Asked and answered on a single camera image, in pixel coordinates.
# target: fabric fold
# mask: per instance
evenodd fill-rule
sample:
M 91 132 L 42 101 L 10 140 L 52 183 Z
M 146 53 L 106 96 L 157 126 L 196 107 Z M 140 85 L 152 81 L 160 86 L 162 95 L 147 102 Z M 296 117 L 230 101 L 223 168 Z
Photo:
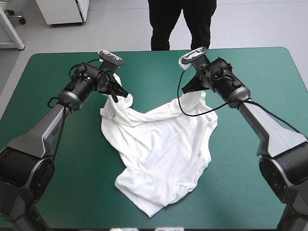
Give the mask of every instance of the fabric fold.
M 101 109 L 102 132 L 127 167 L 115 186 L 151 217 L 196 187 L 211 161 L 208 140 L 218 117 L 215 112 L 186 116 L 178 99 L 147 113 L 130 108 L 132 95 L 118 99 L 108 96 Z M 183 94 L 180 102 L 189 114 L 211 110 L 204 91 Z

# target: person's leg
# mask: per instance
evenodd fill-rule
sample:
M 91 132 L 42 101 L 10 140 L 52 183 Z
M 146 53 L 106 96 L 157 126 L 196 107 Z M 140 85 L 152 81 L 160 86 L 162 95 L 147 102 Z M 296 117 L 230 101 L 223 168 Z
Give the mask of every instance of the person's leg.
M 191 49 L 209 47 L 211 40 L 211 17 L 216 9 L 216 0 L 188 0 L 183 6 L 186 24 L 192 34 Z
M 178 0 L 148 0 L 150 23 L 153 28 L 151 49 L 169 50 L 169 37 L 180 16 L 182 7 Z

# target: gray floor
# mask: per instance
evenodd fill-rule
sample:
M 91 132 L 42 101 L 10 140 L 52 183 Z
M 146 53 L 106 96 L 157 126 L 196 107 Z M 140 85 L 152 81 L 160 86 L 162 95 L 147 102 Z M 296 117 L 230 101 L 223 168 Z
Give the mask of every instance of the gray floor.
M 13 22 L 26 48 L 0 50 L 0 118 L 35 53 L 150 50 L 147 0 L 90 0 L 83 26 L 57 28 L 46 25 L 35 0 L 13 0 L 10 8 L 27 20 L 25 25 Z M 307 12 L 308 0 L 218 0 L 210 48 L 286 47 L 307 88 Z M 190 40 L 181 16 L 170 37 L 171 49 L 188 49 Z

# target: wrinkled fabric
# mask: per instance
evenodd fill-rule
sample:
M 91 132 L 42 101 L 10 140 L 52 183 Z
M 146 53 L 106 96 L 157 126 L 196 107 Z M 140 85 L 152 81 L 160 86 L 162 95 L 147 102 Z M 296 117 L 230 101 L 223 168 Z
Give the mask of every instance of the wrinkled fabric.
M 111 96 L 101 109 L 102 132 L 119 151 L 126 169 L 115 186 L 139 209 L 152 217 L 160 209 L 194 190 L 211 162 L 208 140 L 217 126 L 217 115 L 184 115 L 174 99 L 147 113 L 131 109 L 133 97 Z M 180 98 L 189 114 L 209 111 L 205 92 Z

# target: green table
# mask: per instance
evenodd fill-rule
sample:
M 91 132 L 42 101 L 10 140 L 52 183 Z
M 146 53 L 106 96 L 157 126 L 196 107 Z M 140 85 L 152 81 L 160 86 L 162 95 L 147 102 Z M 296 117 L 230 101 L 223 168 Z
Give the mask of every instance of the green table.
M 187 51 L 115 52 L 126 64 L 117 70 L 124 88 L 134 96 L 133 108 L 146 112 L 176 97 Z M 308 94 L 284 48 L 208 51 L 232 63 L 235 74 L 251 89 L 255 101 L 308 134 Z M 30 130 L 49 112 L 47 100 L 69 82 L 76 63 L 96 53 L 36 54 L 29 60 L 0 121 L 0 147 Z M 192 77 L 191 68 L 183 84 Z M 185 228 L 275 228 L 284 205 L 262 178 L 256 156 L 258 138 L 234 109 L 217 111 L 218 127 L 210 138 L 212 162 L 196 189 L 151 219 L 114 186 L 124 170 L 118 152 L 101 133 L 100 108 L 106 97 L 94 93 L 65 124 L 56 172 L 37 207 L 53 228 L 183 226 Z M 209 92 L 207 104 L 223 103 Z M 10 227 L 2 219 L 0 227 Z

